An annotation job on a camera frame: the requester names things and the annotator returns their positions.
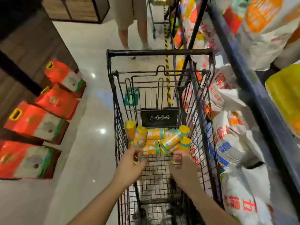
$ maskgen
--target green sign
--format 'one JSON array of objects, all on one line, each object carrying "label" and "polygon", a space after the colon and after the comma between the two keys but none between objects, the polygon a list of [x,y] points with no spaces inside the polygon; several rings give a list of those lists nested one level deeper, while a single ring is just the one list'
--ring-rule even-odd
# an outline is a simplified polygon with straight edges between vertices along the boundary
[{"label": "green sign", "polygon": [[137,106],[139,104],[139,94],[140,94],[140,89],[139,88],[127,88],[125,98],[124,98],[124,104],[126,106],[133,106],[133,100],[134,100],[134,105]]}]

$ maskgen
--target yellow bag handle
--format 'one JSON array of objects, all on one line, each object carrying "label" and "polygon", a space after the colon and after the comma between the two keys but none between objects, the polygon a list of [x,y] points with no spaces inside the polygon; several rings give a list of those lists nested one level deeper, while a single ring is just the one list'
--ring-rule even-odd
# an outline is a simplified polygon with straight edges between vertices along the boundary
[{"label": "yellow bag handle", "polygon": [[17,121],[22,116],[22,114],[23,114],[23,111],[19,108],[16,108],[9,116],[9,120]]},{"label": "yellow bag handle", "polygon": [[54,64],[53,64],[53,62],[49,62],[47,65],[46,65],[46,68],[47,69],[52,69],[54,67]]},{"label": "yellow bag handle", "polygon": [[50,90],[50,87],[49,86],[47,86],[47,87],[45,87],[45,89],[41,92],[41,94],[45,94],[47,91],[49,91]]}]

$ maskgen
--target shiny floor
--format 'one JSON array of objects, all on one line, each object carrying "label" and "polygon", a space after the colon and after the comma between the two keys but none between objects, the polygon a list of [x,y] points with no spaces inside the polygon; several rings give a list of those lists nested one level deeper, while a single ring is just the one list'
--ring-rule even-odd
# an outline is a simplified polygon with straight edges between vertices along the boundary
[{"label": "shiny floor", "polygon": [[[154,7],[156,21],[163,8]],[[122,49],[117,25],[111,13],[102,25],[54,22],[76,60],[88,87],[59,149],[62,158],[53,181],[58,181],[45,225],[63,225],[72,219],[110,182],[115,170],[113,95],[107,77],[106,50]],[[153,49],[164,49],[163,25],[156,26],[156,40],[148,14],[148,39]],[[137,23],[129,28],[130,49],[141,49]],[[116,57],[112,69],[118,71],[156,70],[165,57]],[[117,207],[107,224],[118,224]]]}]

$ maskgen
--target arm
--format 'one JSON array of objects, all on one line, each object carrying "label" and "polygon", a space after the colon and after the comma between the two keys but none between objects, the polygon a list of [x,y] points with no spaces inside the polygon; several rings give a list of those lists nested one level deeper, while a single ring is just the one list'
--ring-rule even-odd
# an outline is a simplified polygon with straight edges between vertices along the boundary
[{"label": "arm", "polygon": [[109,185],[67,225],[106,224],[121,194],[140,177],[146,166],[147,161],[144,160],[139,165],[134,164],[133,156],[138,152],[130,148],[123,154]]},{"label": "arm", "polygon": [[173,163],[169,163],[171,174],[177,185],[191,198],[207,225],[240,225],[203,191],[197,175],[197,164],[190,154],[175,151],[174,160],[182,162],[182,165],[174,166]]}]

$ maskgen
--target shopping cart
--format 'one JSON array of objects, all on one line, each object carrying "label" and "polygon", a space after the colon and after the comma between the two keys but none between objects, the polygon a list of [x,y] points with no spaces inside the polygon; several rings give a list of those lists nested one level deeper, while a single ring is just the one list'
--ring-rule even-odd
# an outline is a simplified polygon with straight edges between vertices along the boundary
[{"label": "shopping cart", "polygon": [[174,2],[174,0],[147,0],[147,7],[149,5],[149,10],[150,10],[150,15],[151,15],[151,20],[152,20],[152,33],[153,33],[153,39],[156,38],[156,29],[155,29],[155,24],[166,24],[168,25],[168,32],[167,32],[167,37],[169,37],[169,33],[170,33],[170,29],[171,29],[171,23],[170,23],[170,19],[169,21],[166,21],[166,19],[164,20],[164,22],[154,22],[153,19],[153,14],[152,14],[152,8],[151,8],[151,4],[153,6],[164,6],[164,8],[170,4],[172,4]]},{"label": "shopping cart", "polygon": [[[176,77],[175,71],[166,71],[159,65],[153,71],[112,71],[115,56],[154,55],[207,55],[209,70],[195,71],[190,65],[183,75],[181,86],[165,80],[167,73]],[[208,87],[214,75],[213,49],[199,50],[135,50],[107,51],[108,77],[112,87],[115,113],[116,166],[128,148],[124,122],[134,120],[147,128],[178,128],[187,125],[192,139],[190,153],[200,167],[199,179],[205,192],[223,206],[217,169]],[[203,224],[190,199],[176,186],[168,163],[172,156],[143,156],[149,165],[141,179],[130,186],[118,200],[119,224]]]}]

